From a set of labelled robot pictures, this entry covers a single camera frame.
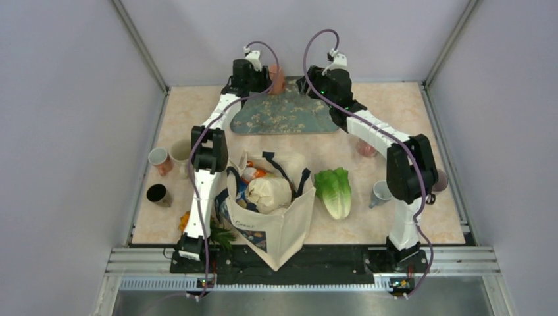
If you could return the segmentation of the salmon pink mug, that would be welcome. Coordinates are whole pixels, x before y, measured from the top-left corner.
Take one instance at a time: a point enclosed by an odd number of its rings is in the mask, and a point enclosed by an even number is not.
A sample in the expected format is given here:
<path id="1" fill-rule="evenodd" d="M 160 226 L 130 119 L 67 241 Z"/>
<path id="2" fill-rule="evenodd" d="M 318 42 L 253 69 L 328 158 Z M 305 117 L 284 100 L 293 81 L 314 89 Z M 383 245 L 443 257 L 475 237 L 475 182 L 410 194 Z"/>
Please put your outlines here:
<path id="1" fill-rule="evenodd" d="M 161 177 L 166 176 L 173 169 L 173 162 L 168 151 L 162 147 L 156 147 L 149 152 L 149 164 L 155 167 Z"/>
<path id="2" fill-rule="evenodd" d="M 268 67 L 270 79 L 272 80 L 273 87 L 268 92 L 269 95 L 280 95 L 284 93 L 286 87 L 286 80 L 283 68 L 278 64 L 273 64 Z"/>

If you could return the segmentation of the pink patterned mug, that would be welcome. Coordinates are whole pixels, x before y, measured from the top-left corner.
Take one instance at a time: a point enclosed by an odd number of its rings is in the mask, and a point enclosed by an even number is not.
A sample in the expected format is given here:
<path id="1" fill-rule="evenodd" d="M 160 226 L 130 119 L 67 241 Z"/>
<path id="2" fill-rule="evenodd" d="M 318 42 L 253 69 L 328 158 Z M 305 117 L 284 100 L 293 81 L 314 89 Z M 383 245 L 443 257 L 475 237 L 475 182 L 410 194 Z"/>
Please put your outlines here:
<path id="1" fill-rule="evenodd" d="M 372 147 L 370 144 L 362 139 L 359 139 L 357 141 L 356 150 L 359 155 L 366 158 L 375 157 L 378 154 L 377 150 L 374 147 Z"/>

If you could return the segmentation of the cream dragon print mug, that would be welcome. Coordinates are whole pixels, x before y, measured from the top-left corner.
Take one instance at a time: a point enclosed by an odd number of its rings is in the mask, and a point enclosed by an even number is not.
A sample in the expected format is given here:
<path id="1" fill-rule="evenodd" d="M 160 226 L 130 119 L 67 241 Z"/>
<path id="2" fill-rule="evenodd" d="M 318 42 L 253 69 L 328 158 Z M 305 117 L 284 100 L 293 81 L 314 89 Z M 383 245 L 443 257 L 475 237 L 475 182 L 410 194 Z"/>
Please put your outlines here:
<path id="1" fill-rule="evenodd" d="M 187 163 L 191 153 L 191 143 L 187 139 L 174 142 L 170 148 L 170 158 L 178 168 L 178 174 L 186 179 L 188 178 Z"/>

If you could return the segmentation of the white ceramic mug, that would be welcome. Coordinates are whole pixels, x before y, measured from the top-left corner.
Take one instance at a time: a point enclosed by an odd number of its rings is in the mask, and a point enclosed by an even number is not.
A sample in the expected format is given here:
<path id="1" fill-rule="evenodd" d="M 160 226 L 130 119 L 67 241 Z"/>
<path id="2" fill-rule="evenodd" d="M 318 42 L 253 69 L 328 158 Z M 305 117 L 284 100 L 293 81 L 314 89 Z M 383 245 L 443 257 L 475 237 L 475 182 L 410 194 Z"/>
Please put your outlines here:
<path id="1" fill-rule="evenodd" d="M 386 180 L 378 181 L 374 184 L 369 207 L 372 209 L 376 206 L 383 205 L 392 200 L 393 195 L 390 192 Z"/>

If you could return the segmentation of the mauve purple mug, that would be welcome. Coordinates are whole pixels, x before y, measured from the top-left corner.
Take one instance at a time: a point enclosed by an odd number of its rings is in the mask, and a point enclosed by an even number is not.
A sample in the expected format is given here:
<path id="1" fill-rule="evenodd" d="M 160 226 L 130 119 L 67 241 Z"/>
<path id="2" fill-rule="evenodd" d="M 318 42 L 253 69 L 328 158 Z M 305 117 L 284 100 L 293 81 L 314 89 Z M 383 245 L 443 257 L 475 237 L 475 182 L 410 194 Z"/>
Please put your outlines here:
<path id="1" fill-rule="evenodd" d="M 432 204 L 436 202 L 436 195 L 443 192 L 449 185 L 449 180 L 447 178 L 446 173 L 441 169 L 437 169 L 437 173 L 438 173 L 438 180 L 433 185 L 431 196 L 430 196 L 430 201 L 432 202 Z"/>

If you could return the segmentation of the brown striped mug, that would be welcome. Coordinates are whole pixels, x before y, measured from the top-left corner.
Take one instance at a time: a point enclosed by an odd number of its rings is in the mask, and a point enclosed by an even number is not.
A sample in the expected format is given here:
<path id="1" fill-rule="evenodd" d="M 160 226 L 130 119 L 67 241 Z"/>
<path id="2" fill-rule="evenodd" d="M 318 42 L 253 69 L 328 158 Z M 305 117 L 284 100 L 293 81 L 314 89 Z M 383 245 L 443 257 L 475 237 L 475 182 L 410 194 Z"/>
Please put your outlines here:
<path id="1" fill-rule="evenodd" d="M 146 198 L 160 207 L 172 206 L 172 194 L 163 184 L 154 184 L 146 191 Z"/>

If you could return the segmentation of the cream canvas tote bag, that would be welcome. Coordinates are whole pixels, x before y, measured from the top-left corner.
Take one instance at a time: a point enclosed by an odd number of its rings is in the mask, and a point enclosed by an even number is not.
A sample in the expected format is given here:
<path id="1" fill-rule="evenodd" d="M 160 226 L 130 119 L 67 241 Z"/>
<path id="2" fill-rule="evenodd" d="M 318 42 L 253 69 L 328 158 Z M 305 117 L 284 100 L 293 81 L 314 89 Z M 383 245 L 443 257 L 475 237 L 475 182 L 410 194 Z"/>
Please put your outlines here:
<path id="1" fill-rule="evenodd" d="M 289 207 L 262 214 L 252 203 L 247 202 L 247 207 L 236 203 L 237 186 L 247 161 L 290 183 Z M 226 200 L 230 219 L 221 223 L 237 230 L 241 240 L 273 271 L 279 270 L 302 248 L 310 230 L 316 190 L 306 158 L 296 152 L 243 152 L 239 163 L 229 162 L 225 188 L 230 194 Z"/>

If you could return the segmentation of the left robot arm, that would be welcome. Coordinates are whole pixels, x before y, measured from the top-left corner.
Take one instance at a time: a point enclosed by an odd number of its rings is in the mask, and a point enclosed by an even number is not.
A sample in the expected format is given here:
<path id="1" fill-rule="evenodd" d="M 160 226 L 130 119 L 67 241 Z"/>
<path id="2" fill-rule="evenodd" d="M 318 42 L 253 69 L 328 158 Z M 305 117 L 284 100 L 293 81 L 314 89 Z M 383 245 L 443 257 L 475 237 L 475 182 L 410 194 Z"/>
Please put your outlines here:
<path id="1" fill-rule="evenodd" d="M 208 239 L 213 198 L 228 164 L 225 128 L 250 98 L 267 92 L 272 81 L 267 66 L 254 59 L 236 59 L 216 107 L 202 124 L 191 130 L 191 157 L 187 172 L 192 181 L 190 217 L 178 242 L 177 253 L 195 272 L 211 264 Z"/>

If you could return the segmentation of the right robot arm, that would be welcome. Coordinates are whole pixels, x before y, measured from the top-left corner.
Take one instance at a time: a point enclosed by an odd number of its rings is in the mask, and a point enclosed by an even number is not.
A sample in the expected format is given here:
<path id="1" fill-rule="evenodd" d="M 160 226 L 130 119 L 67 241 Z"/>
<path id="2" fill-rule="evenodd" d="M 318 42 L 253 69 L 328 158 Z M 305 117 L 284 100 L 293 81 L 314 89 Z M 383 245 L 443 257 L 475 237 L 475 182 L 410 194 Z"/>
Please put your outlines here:
<path id="1" fill-rule="evenodd" d="M 394 271 L 404 271 L 419 252 L 417 224 L 438 181 L 429 138 L 400 132 L 374 116 L 354 99 L 347 70 L 312 65 L 297 81 L 297 87 L 300 94 L 324 101 L 336 126 L 365 141 L 385 158 L 387 187 L 395 198 L 395 223 L 386 239 L 386 263 Z"/>

